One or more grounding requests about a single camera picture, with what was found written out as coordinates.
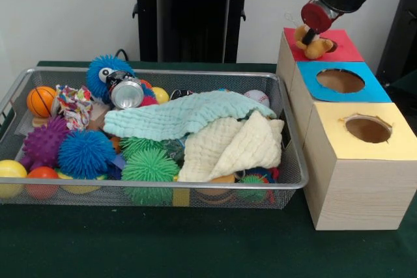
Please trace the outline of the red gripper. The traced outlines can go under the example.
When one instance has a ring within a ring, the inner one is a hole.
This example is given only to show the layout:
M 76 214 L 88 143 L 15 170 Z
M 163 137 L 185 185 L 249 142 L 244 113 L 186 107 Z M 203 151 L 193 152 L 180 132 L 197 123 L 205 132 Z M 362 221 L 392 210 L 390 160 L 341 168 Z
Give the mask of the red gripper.
M 332 24 L 343 13 L 328 6 L 322 1 L 310 1 L 302 7 L 301 17 L 302 21 L 310 28 L 303 29 L 301 43 L 303 45 L 310 45 L 312 42 L 319 39 L 320 33 L 331 28 Z

